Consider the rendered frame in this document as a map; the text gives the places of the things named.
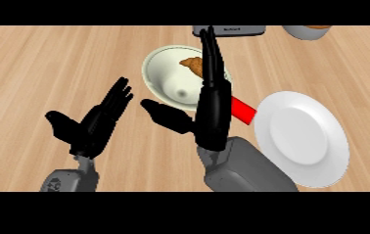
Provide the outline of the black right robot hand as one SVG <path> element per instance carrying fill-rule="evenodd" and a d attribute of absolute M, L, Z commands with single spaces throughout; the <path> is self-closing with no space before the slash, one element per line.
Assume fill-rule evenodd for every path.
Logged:
<path fill-rule="evenodd" d="M 226 149 L 232 121 L 232 83 L 224 78 L 224 62 L 214 27 L 199 32 L 202 43 L 202 88 L 195 118 L 184 111 L 143 99 L 140 105 L 152 120 L 180 134 L 193 133 L 195 143 L 204 149 Z"/>

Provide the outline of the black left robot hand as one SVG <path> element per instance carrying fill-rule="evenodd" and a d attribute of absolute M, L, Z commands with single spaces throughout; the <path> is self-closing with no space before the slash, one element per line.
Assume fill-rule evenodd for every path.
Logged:
<path fill-rule="evenodd" d="M 128 79 L 121 77 L 103 102 L 93 107 L 80 122 L 59 111 L 46 113 L 44 117 L 52 125 L 53 136 L 71 145 L 71 155 L 93 159 L 103 152 L 117 121 L 131 99 Z"/>

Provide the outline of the cream white bowl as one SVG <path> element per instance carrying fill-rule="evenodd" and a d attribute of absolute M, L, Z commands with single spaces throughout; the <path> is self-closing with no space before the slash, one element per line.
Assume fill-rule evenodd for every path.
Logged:
<path fill-rule="evenodd" d="M 202 78 L 180 64 L 187 58 L 202 57 L 202 51 L 186 45 L 155 49 L 142 64 L 142 76 L 156 98 L 184 111 L 195 111 Z"/>

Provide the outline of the brown croissant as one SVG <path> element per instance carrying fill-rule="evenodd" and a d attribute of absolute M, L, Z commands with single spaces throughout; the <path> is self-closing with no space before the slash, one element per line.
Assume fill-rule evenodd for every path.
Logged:
<path fill-rule="evenodd" d="M 180 64 L 190 69 L 196 76 L 202 76 L 202 59 L 199 57 L 181 60 Z"/>

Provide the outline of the white round plate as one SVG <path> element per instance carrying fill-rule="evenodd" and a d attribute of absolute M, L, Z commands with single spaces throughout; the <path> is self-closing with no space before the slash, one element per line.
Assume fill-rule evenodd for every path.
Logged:
<path fill-rule="evenodd" d="M 311 188 L 335 185 L 350 165 L 350 145 L 326 106 L 293 91 L 260 102 L 255 136 L 263 154 L 293 182 Z"/>

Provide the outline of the red flat strip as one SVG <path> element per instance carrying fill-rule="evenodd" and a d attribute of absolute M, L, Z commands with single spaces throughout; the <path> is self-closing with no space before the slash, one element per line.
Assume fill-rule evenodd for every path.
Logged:
<path fill-rule="evenodd" d="M 257 110 L 236 97 L 232 97 L 232 115 L 245 123 L 251 124 Z"/>

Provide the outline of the grey rectangular appliance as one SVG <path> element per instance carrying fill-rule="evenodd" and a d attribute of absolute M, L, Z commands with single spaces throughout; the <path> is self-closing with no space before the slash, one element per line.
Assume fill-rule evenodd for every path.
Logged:
<path fill-rule="evenodd" d="M 215 25 L 214 33 L 217 37 L 257 36 L 265 32 L 264 25 Z"/>

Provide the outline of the grey round container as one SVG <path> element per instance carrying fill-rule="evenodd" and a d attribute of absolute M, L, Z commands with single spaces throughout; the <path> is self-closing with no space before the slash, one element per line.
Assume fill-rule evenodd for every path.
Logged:
<path fill-rule="evenodd" d="M 329 25 L 286 25 L 286 32 L 301 40 L 319 40 L 329 32 Z"/>

